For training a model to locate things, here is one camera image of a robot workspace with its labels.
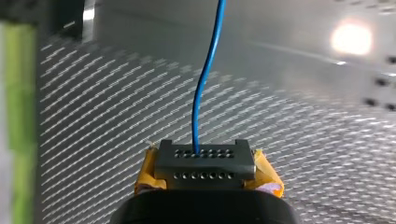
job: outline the black connector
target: black connector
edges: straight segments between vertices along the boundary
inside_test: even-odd
[[[255,164],[247,140],[235,145],[173,145],[162,140],[154,175],[166,180],[169,189],[241,189],[244,180],[254,179]]]

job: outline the wire insulation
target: wire insulation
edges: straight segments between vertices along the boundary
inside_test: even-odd
[[[192,146],[195,154],[199,154],[199,133],[198,133],[198,118],[199,109],[201,104],[201,97],[204,91],[204,85],[206,83],[207,77],[209,76],[209,71],[212,63],[215,59],[216,49],[218,47],[221,27],[224,19],[226,0],[219,0],[218,10],[216,13],[215,27],[213,29],[212,40],[210,41],[209,52],[207,53],[204,68],[202,69],[201,76],[198,80],[197,89],[194,94],[194,101],[192,106]]]

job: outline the dark hole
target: dark hole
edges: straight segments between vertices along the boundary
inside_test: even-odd
[[[377,106],[378,102],[375,99],[364,99],[364,103],[369,106]]]
[[[225,178],[225,174],[224,173],[219,173],[219,178],[220,179],[224,179]]]
[[[201,179],[207,179],[207,173],[201,173]]]
[[[387,109],[390,110],[390,111],[396,111],[396,105],[387,104]]]
[[[183,173],[183,179],[187,179],[187,178],[189,178],[189,174]]]
[[[211,173],[210,175],[209,175],[209,177],[211,178],[211,179],[214,179],[214,178],[216,178],[218,175],[216,174],[216,173]]]
[[[389,81],[387,81],[384,78],[376,78],[375,79],[375,84],[381,87],[385,87],[389,85]]]
[[[396,63],[396,56],[389,56],[388,57],[388,63],[395,64]]]
[[[195,172],[193,172],[193,173],[191,174],[191,178],[192,178],[192,179],[196,179],[196,178],[198,178],[198,174],[197,174],[197,173],[195,173]]]

